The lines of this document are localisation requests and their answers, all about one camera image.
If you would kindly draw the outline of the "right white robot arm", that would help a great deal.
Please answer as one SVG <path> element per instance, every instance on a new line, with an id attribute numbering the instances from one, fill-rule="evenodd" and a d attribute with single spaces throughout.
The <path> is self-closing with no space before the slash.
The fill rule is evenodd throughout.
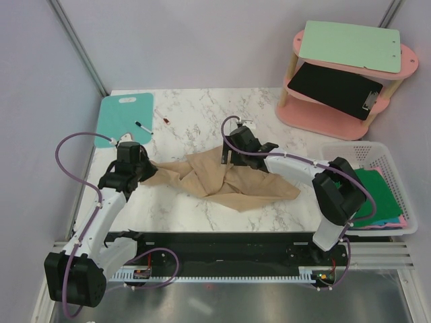
<path id="1" fill-rule="evenodd" d="M 223 140 L 223 164 L 248 166 L 313 188 L 322 219 L 308 256 L 318 265 L 330 260 L 332 248 L 369 197 L 349 162 L 341 157 L 319 161 L 288 153 L 274 143 L 262 144 L 246 126 L 224 135 Z"/>

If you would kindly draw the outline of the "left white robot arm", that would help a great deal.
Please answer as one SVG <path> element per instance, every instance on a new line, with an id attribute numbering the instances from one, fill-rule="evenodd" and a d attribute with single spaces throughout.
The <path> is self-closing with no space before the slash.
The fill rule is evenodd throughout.
<path id="1" fill-rule="evenodd" d="M 145 148 L 134 141 L 117 147 L 112 161 L 97 186 L 95 209 L 60 252 L 44 261 L 48 292 L 53 301 L 94 308 L 102 300 L 108 280 L 129 260 L 142 264 L 147 247 L 121 236 L 104 245 L 109 229 L 131 194 L 157 172 Z"/>

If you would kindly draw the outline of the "beige t shirt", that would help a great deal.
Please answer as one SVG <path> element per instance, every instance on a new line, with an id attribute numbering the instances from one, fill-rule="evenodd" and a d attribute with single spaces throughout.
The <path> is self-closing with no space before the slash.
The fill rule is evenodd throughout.
<path id="1" fill-rule="evenodd" d="M 158 171 L 145 186 L 169 185 L 238 212 L 277 201 L 293 201 L 300 189 L 281 176 L 248 166 L 221 164 L 222 148 L 185 156 L 185 161 L 155 164 Z"/>

